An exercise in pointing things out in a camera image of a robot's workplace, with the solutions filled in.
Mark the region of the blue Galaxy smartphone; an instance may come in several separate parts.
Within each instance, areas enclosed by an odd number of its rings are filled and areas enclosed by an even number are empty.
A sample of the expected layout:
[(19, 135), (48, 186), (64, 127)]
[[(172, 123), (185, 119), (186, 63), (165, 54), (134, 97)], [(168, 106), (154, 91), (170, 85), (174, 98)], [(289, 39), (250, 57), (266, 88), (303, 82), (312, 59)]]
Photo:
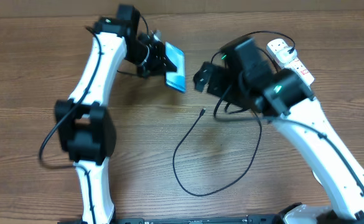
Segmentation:
[(181, 93), (186, 92), (185, 55), (166, 42), (166, 85)]

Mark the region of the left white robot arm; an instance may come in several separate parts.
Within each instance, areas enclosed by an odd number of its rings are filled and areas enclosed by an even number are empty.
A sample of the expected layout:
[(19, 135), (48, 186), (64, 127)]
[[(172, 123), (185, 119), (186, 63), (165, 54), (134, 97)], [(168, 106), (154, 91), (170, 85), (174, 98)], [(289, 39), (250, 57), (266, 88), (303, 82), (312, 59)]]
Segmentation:
[(91, 53), (80, 81), (67, 100), (55, 104), (62, 150), (77, 172), (83, 214), (79, 223), (113, 223), (108, 167), (116, 145), (116, 129), (108, 111), (113, 83), (122, 61), (136, 66), (137, 77), (163, 75), (168, 87), (186, 91), (185, 55), (161, 33), (138, 33), (141, 13), (121, 4), (114, 18), (101, 17), (89, 28)]

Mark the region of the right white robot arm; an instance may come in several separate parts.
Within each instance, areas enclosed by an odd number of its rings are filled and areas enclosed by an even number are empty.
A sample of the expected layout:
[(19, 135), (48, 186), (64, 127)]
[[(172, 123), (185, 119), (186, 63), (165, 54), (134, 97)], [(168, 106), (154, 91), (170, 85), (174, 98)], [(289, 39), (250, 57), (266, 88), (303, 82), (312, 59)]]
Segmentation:
[(313, 215), (292, 209), (284, 223), (364, 223), (364, 168), (329, 123), (310, 87), (314, 77), (284, 40), (270, 41), (266, 50), (263, 60), (248, 35), (227, 43), (220, 49), (224, 65), (203, 63), (195, 89), (272, 123), (312, 169), (331, 207)]

